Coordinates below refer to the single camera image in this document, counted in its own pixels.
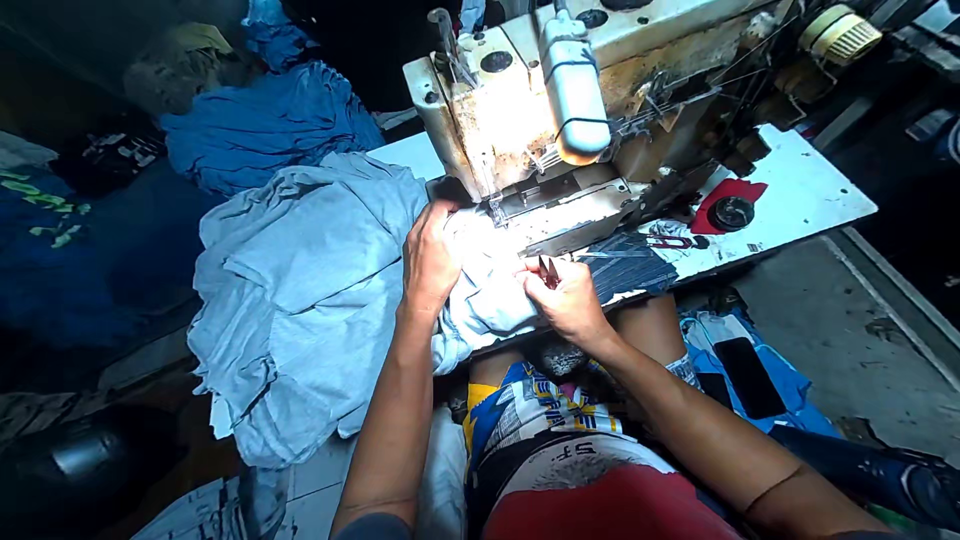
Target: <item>right hand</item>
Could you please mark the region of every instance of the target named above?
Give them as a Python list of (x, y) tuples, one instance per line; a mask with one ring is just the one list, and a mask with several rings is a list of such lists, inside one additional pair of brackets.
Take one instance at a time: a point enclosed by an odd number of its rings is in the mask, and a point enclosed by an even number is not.
[(538, 258), (527, 258), (524, 268), (516, 273), (527, 296), (532, 298), (546, 315), (547, 320), (564, 339), (584, 350), (615, 335), (613, 327), (600, 307), (593, 276), (582, 262), (570, 262), (552, 258), (560, 282), (556, 289), (547, 288), (538, 274)]

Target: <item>scissors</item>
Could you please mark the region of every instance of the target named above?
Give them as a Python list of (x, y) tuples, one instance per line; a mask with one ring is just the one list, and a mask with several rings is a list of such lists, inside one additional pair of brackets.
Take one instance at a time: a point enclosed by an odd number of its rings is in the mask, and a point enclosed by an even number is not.
[(543, 255), (540, 256), (540, 278), (548, 289), (555, 289), (560, 283), (560, 276), (557, 275), (557, 267), (553, 265), (553, 260)]

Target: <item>dark blue fabric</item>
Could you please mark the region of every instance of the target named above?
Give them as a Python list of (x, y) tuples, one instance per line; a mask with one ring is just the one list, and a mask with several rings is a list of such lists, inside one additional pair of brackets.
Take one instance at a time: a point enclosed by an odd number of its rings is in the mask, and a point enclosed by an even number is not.
[(777, 392), (780, 393), (780, 398), (783, 399), (783, 404), (786, 405), (787, 412), (760, 420), (748, 418), (743, 410), (743, 405), (740, 403), (740, 399), (733, 390), (733, 386), (727, 377), (727, 372), (723, 367), (723, 363), (720, 362), (720, 359), (713, 354), (713, 351), (702, 351), (687, 344), (686, 347), (696, 372), (723, 374), (727, 383), (727, 391), (730, 393), (733, 410), (748, 422), (763, 430), (764, 433), (770, 431), (774, 424), (779, 422), (800, 430), (812, 431), (833, 437), (839, 436), (836, 428), (834, 428), (833, 424), (824, 416), (824, 413), (820, 412), (817, 407), (807, 400), (806, 393), (812, 384), (810, 379), (804, 377), (804, 375), (790, 365), (780, 353), (773, 347), (767, 345), (763, 341), (763, 338), (756, 332), (754, 326), (742, 317), (738, 308), (732, 311), (732, 315), (747, 329), (754, 343), (756, 343), (756, 355), (760, 358), (760, 363), (763, 364), (764, 369), (766, 369), (770, 375), (770, 380), (777, 388)]
[[(39, 169), (17, 172), (30, 175), (25, 184), (75, 202), (59, 177)], [(114, 304), (87, 227), (53, 249), (51, 234), (29, 230), (56, 227), (63, 214), (23, 201), (23, 195), (0, 187), (0, 324), (54, 349), (109, 346), (132, 334), (139, 319)], [(69, 224), (85, 225), (89, 215), (70, 214)]]
[(349, 82), (321, 61), (200, 94), (191, 112), (164, 114), (160, 124), (174, 169), (227, 196), (264, 185), (282, 167), (384, 143)]
[(593, 274), (593, 284), (601, 304), (613, 299), (616, 293), (644, 289), (657, 294), (666, 290), (677, 279), (673, 264), (658, 257), (648, 247), (636, 246), (636, 235), (616, 232), (588, 247), (591, 252), (629, 251), (646, 253), (650, 257), (596, 258), (583, 257)]

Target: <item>left hand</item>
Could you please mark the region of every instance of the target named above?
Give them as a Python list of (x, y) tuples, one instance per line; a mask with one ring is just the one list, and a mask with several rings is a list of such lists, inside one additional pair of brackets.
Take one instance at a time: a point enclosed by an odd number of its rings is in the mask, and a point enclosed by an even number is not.
[(403, 304), (413, 313), (436, 318), (460, 278), (461, 262), (444, 243), (446, 218), (457, 211), (450, 201), (423, 208), (403, 244)]

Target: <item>white table surface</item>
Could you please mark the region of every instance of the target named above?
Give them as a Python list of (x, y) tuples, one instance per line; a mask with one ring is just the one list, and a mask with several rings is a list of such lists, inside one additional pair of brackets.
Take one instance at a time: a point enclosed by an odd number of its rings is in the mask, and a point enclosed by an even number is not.
[[(760, 127), (760, 136), (771, 152), (756, 163), (754, 174), (745, 179), (768, 184), (756, 201), (754, 221), (735, 233), (707, 236), (710, 245), (705, 250), (655, 250), (677, 268), (678, 281), (696, 279), (720, 266), (743, 261), (876, 212), (874, 202), (800, 134), (793, 131), (781, 133), (766, 125)], [(387, 163), (408, 166), (414, 175), (426, 180), (444, 174), (444, 166), (426, 133), (377, 148), (369, 155)], [(736, 175), (724, 168), (714, 173), (701, 190), (704, 197), (726, 178), (736, 178)], [(640, 230), (647, 232), (654, 227), (690, 236), (689, 231), (685, 227), (681, 229), (677, 222), (664, 220), (645, 224)], [(641, 289), (620, 294), (608, 304), (644, 292)]]

